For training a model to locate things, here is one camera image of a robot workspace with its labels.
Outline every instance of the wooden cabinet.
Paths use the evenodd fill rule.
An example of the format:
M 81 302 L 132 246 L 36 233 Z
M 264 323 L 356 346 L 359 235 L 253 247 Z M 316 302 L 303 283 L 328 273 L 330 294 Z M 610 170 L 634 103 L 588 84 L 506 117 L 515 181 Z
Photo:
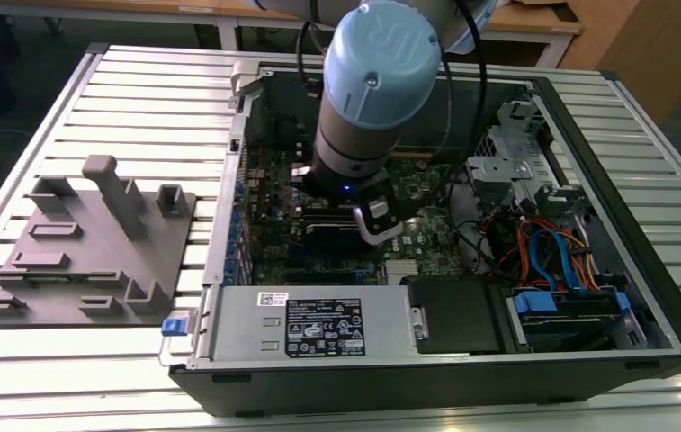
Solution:
M 615 72 L 655 122 L 681 103 L 681 1 L 567 0 L 583 27 L 560 68 Z

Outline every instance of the power supply label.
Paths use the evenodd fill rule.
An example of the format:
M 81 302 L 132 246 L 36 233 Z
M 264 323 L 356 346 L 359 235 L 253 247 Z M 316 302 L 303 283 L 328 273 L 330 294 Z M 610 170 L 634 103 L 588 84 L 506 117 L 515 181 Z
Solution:
M 288 357 L 364 355 L 362 299 L 288 300 L 285 310 Z

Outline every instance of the slotted aluminum surface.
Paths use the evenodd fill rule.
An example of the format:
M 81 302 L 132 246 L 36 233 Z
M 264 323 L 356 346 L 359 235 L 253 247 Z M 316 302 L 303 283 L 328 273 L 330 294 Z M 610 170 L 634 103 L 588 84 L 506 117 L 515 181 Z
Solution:
M 232 110 L 229 74 L 237 59 L 292 62 L 292 56 L 112 46 L 87 55 L 0 197 L 0 265 L 32 204 L 21 195 L 40 174 L 76 176 L 89 153 L 119 160 L 140 190 L 179 183 L 196 207 L 175 308 L 199 303 L 215 197 L 220 189 Z M 455 70 L 475 72 L 468 66 Z M 495 67 L 503 75 L 546 75 L 681 286 L 681 159 L 619 86 L 598 74 Z M 567 167 L 560 148 L 559 161 Z M 570 180 L 576 181 L 566 169 Z M 169 340 L 189 351 L 188 337 Z M 212 418 L 173 386 L 156 359 L 156 328 L 0 330 L 0 430 L 220 428 L 236 430 L 681 430 L 681 374 L 634 382 L 582 403 L 422 409 L 338 416 Z

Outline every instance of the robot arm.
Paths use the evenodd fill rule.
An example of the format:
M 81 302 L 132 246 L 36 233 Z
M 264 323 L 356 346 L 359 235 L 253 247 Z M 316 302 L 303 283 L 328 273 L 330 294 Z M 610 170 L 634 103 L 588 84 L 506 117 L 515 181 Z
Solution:
M 251 1 L 336 28 L 312 158 L 293 176 L 308 193 L 355 202 L 362 237 L 375 245 L 400 233 L 412 216 L 399 208 L 383 165 L 430 97 L 442 50 L 472 49 L 467 23 L 452 0 Z M 468 3 L 480 28 L 495 0 Z

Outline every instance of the gray base plate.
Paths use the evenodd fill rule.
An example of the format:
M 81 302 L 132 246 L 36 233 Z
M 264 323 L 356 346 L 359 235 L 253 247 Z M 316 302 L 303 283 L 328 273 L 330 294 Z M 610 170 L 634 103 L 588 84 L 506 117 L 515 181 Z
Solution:
M 188 215 L 185 217 L 163 218 L 155 203 L 156 193 L 143 193 L 144 206 L 139 214 L 148 235 L 143 239 L 128 240 L 113 216 L 101 201 L 100 192 L 77 191 L 77 196 L 63 198 L 68 215 L 49 216 L 36 211 L 29 217 L 28 225 L 12 249 L 9 262 L 3 269 L 13 269 L 9 264 L 17 254 L 65 253 L 69 265 L 64 270 L 43 270 L 45 273 L 89 273 L 92 271 L 119 272 L 133 279 L 143 291 L 156 281 L 165 301 L 157 308 L 159 313 L 136 314 L 124 302 L 123 287 L 92 286 L 91 282 L 69 282 L 43 280 L 33 282 L 32 287 L 4 289 L 0 287 L 0 299 L 16 297 L 25 307 L 20 313 L 0 316 L 0 325 L 156 325 L 161 323 L 172 307 L 173 288 L 176 285 L 183 252 L 185 249 L 187 232 L 196 204 L 196 196 L 184 193 Z M 81 234 L 77 238 L 37 239 L 29 230 L 37 224 L 49 222 L 76 222 Z M 81 296 L 112 296 L 119 304 L 115 314 L 91 316 L 79 307 Z

